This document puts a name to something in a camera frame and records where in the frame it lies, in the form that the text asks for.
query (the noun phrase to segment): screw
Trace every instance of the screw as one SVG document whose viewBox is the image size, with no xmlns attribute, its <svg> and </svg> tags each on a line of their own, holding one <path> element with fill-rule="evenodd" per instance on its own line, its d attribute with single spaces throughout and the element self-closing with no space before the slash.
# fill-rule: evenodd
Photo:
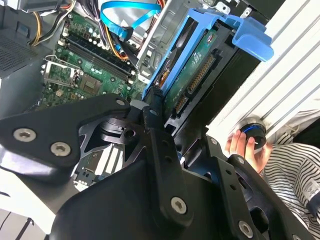
<svg viewBox="0 0 320 240">
<path fill-rule="evenodd" d="M 150 113 L 152 113 L 153 115 L 158 116 L 158 113 L 155 110 L 150 109 Z"/>
<path fill-rule="evenodd" d="M 58 157 L 66 157 L 71 153 L 71 147 L 64 142 L 55 142 L 51 145 L 51 152 Z"/>
<path fill-rule="evenodd" d="M 19 128 L 13 132 L 13 137 L 20 142 L 31 142 L 36 139 L 37 134 L 29 128 Z"/>
<path fill-rule="evenodd" d="M 301 238 L 300 237 L 298 237 L 297 235 L 295 235 L 295 234 L 293 234 L 292 235 L 292 237 L 293 237 L 293 240 L 301 240 Z"/>
<path fill-rule="evenodd" d="M 252 239 L 254 237 L 254 232 L 252 231 L 251 227 L 249 226 L 248 223 L 246 223 L 245 221 L 239 221 L 238 223 L 239 228 L 241 230 L 241 232 L 248 238 L 248 239 Z"/>
<path fill-rule="evenodd" d="M 123 101 L 121 101 L 120 99 L 118 99 L 118 100 L 116 101 L 116 103 L 119 104 L 119 105 L 121 105 L 121 106 L 124 106 L 124 105 L 125 105 L 125 103 L 124 103 Z"/>
<path fill-rule="evenodd" d="M 245 164 L 245 160 L 243 160 L 241 157 L 238 157 L 238 161 L 239 161 L 239 163 L 241 163 L 241 164 Z"/>
<path fill-rule="evenodd" d="M 174 196 L 171 199 L 171 207 L 178 213 L 178 214 L 185 214 L 187 212 L 187 205 L 185 201 L 183 201 L 180 197 Z"/>
<path fill-rule="evenodd" d="M 218 142 L 214 139 L 214 138 L 211 138 L 211 142 L 214 144 L 214 145 L 217 145 Z"/>
</svg>

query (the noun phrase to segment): finger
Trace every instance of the finger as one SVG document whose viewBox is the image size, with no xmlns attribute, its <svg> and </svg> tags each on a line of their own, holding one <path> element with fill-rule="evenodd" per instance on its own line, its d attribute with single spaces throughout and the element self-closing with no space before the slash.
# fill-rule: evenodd
<svg viewBox="0 0 320 240">
<path fill-rule="evenodd" d="M 247 162 L 257 171 L 257 161 L 255 159 L 255 138 L 250 137 L 245 147 L 245 157 Z"/>
<path fill-rule="evenodd" d="M 226 141 L 225 144 L 225 151 L 227 151 L 228 153 L 230 153 L 230 146 L 231 146 L 231 141 L 232 141 L 232 137 L 228 138 L 228 140 Z"/>
<path fill-rule="evenodd" d="M 267 165 L 271 152 L 272 152 L 272 144 L 270 143 L 265 144 L 261 150 L 261 154 L 259 158 L 259 163 L 258 163 L 259 172 L 261 172 Z"/>
<path fill-rule="evenodd" d="M 246 134 L 242 132 L 239 136 L 238 144 L 236 145 L 236 154 L 242 157 L 245 157 L 246 137 Z"/>
<path fill-rule="evenodd" d="M 237 144 L 238 144 L 238 140 L 240 137 L 240 130 L 237 130 L 231 140 L 231 145 L 230 145 L 230 154 L 236 154 L 236 150 L 237 150 Z"/>
</svg>

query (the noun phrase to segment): black plastic arm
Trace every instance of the black plastic arm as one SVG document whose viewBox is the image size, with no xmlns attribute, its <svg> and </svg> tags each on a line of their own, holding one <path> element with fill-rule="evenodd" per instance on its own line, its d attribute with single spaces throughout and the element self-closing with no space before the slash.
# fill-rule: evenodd
<svg viewBox="0 0 320 240">
<path fill-rule="evenodd" d="M 80 146 L 98 124 L 123 118 L 129 110 L 125 99 L 108 94 L 2 119 L 0 167 L 44 182 L 65 182 L 81 158 Z"/>
</svg>

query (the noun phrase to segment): black knob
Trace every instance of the black knob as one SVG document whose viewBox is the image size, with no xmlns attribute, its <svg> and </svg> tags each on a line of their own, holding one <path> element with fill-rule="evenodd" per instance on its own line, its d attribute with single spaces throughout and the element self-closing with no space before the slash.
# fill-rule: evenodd
<svg viewBox="0 0 320 240">
<path fill-rule="evenodd" d="M 266 127 L 264 126 L 261 120 L 257 120 L 255 118 L 246 119 L 245 125 L 242 125 L 242 127 L 240 128 L 240 131 L 246 134 L 247 142 L 250 137 L 254 138 L 255 140 L 254 149 L 262 148 L 267 142 Z"/>
</svg>

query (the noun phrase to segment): vent grille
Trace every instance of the vent grille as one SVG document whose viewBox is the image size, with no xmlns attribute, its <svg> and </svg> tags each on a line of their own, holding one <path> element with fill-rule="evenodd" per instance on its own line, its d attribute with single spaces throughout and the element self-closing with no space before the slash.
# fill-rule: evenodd
<svg viewBox="0 0 320 240">
<path fill-rule="evenodd" d="M 6 72 L 16 68 L 37 54 L 27 46 L 15 42 L 3 34 L 0 35 L 0 71 Z"/>
</svg>

